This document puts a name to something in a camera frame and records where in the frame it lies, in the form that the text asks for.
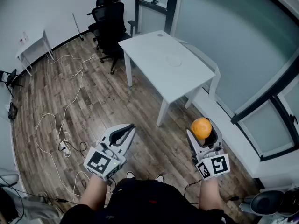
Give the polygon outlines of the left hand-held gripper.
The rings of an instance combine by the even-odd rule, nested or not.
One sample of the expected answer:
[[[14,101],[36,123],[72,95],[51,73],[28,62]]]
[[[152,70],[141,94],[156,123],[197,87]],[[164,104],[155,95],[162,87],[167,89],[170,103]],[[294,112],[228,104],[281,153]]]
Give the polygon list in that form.
[[[134,124],[119,124],[108,128],[96,146],[91,147],[84,161],[84,167],[100,179],[107,181],[126,161],[125,153],[135,136]]]

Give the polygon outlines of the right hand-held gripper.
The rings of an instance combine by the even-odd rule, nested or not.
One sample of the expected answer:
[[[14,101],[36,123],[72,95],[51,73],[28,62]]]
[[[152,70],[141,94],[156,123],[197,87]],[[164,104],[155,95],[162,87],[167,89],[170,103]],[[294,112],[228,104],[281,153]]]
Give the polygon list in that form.
[[[205,145],[208,145],[206,148],[202,147],[191,129],[186,129],[187,140],[192,151],[192,161],[203,180],[230,172],[228,154],[224,152],[222,146],[222,134],[217,125],[211,119],[208,120],[212,130],[205,139]]]

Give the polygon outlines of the orange fruit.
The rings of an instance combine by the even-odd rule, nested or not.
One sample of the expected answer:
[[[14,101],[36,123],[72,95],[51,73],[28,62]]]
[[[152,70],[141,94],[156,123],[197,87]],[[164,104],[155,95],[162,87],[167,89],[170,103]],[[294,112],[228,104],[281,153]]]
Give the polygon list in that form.
[[[204,117],[198,118],[192,123],[191,131],[198,139],[206,139],[209,137],[212,131],[211,122]]]

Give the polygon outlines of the clear glass plate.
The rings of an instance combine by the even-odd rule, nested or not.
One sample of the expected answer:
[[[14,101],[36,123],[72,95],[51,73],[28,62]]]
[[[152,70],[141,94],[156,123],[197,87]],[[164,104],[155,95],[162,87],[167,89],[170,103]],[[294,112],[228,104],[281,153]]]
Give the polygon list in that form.
[[[165,57],[166,63],[171,67],[179,67],[182,65],[182,60],[178,56],[169,55]]]

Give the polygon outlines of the person's right forearm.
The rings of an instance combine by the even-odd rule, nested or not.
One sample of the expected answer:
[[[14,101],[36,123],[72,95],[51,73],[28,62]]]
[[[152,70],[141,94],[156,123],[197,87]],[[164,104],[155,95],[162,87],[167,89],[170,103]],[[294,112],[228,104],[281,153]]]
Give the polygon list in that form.
[[[205,211],[214,209],[223,210],[217,178],[211,178],[201,182],[199,209]]]

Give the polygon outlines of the person's left forearm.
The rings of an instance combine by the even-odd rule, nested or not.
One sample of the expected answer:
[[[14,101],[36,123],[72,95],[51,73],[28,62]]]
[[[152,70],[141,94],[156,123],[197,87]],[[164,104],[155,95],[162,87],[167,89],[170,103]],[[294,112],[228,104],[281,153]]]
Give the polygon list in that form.
[[[107,186],[106,181],[97,175],[92,175],[79,204],[87,205],[94,211],[103,209],[107,195]]]

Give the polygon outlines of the white power strip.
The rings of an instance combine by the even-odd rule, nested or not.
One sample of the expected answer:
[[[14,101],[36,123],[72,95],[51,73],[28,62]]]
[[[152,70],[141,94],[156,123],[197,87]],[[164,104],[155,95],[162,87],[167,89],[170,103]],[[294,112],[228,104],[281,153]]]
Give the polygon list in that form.
[[[58,150],[59,150],[59,152],[62,152],[66,158],[70,157],[70,155],[71,155],[70,148],[65,141],[62,141],[62,140],[60,141],[60,143],[58,145]]]

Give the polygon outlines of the person's black clothing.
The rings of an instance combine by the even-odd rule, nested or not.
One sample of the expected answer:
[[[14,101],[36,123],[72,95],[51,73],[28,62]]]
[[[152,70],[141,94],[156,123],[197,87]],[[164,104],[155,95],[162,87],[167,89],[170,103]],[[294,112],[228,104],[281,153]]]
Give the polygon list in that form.
[[[60,224],[236,224],[222,210],[201,210],[173,186],[155,180],[121,180],[107,207],[70,208]]]

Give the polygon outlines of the white folded table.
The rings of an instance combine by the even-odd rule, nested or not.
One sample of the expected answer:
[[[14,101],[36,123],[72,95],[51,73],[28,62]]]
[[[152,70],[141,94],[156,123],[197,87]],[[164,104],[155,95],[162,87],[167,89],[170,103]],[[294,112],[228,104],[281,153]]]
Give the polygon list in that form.
[[[209,98],[211,100],[216,100],[215,98],[215,93],[216,93],[216,88],[218,86],[219,80],[221,78],[221,73],[218,68],[218,65],[211,59],[209,58],[205,53],[203,53],[201,50],[193,46],[192,44],[189,44],[183,40],[180,40],[178,38],[175,38],[179,43],[181,43],[183,46],[185,46],[188,50],[190,50],[197,58],[199,58],[206,66],[208,66],[211,71],[214,72],[215,76],[212,78],[210,88],[209,88]]]

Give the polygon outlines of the grey black round device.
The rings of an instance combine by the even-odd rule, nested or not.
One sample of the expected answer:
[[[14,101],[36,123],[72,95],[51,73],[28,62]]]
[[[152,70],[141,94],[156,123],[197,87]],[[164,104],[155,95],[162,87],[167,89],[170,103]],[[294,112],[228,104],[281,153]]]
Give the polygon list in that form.
[[[289,218],[299,213],[299,187],[288,191],[267,190],[244,198],[241,211],[267,219]]]

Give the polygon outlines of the dark bag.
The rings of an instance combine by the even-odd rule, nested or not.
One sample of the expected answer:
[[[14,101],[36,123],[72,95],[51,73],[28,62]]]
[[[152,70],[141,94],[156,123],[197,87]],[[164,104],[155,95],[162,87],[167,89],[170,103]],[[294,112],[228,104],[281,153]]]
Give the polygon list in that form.
[[[13,121],[16,118],[17,113],[18,113],[17,107],[11,102],[8,110],[8,119],[10,121]]]

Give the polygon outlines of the grey padded seat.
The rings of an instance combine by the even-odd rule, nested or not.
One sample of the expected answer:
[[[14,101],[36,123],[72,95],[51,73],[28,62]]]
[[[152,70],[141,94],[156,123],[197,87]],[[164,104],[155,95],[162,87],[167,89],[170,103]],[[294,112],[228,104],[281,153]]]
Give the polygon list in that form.
[[[0,168],[0,224],[8,224],[18,218],[32,221],[63,217],[63,211],[51,203],[45,192],[38,196],[21,197],[17,191],[8,190],[18,181],[17,172]]]

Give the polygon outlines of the grey broom stick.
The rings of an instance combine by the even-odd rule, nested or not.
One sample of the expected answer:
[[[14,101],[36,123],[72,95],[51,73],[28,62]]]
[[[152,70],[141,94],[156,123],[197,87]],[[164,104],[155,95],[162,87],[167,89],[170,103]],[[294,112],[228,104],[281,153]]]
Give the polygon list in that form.
[[[75,18],[74,13],[72,13],[72,16],[73,16],[73,19],[74,19],[76,28],[77,28],[77,30],[78,30],[78,35],[79,35],[80,39],[81,39],[82,41],[84,41],[84,38],[83,38],[83,36],[82,36],[82,34],[81,34],[81,32],[80,32],[80,29],[79,29],[79,27],[78,27],[78,24],[77,24],[77,21],[76,21],[76,18]]]

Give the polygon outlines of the black folding chair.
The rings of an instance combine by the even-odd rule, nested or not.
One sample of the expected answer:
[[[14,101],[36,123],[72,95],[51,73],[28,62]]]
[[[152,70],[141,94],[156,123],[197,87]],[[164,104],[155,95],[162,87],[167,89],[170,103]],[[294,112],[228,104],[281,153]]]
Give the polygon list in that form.
[[[2,80],[4,74],[7,74],[7,80],[6,81]],[[21,75],[17,75],[17,69],[14,69],[11,73],[0,70],[0,82],[5,83],[7,89],[8,89],[8,91],[11,94],[12,97],[14,97],[12,95],[12,89],[15,86],[23,87],[23,85],[18,84],[16,82],[16,78],[19,78],[19,77],[22,77],[22,76]]]

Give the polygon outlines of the small white side table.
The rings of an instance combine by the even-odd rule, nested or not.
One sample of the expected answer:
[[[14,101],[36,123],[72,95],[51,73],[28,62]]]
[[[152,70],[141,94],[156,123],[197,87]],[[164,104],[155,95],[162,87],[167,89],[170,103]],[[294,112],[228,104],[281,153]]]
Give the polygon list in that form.
[[[23,37],[19,38],[19,44],[21,45],[16,53],[15,58],[19,60],[25,69],[25,71],[32,76],[29,68],[33,68],[31,62],[28,60],[27,55],[30,53],[35,53],[38,51],[41,53],[42,51],[46,55],[50,55],[50,58],[54,60],[53,51],[50,47],[50,43],[48,41],[46,32],[44,28],[36,28],[27,34],[23,32]]]

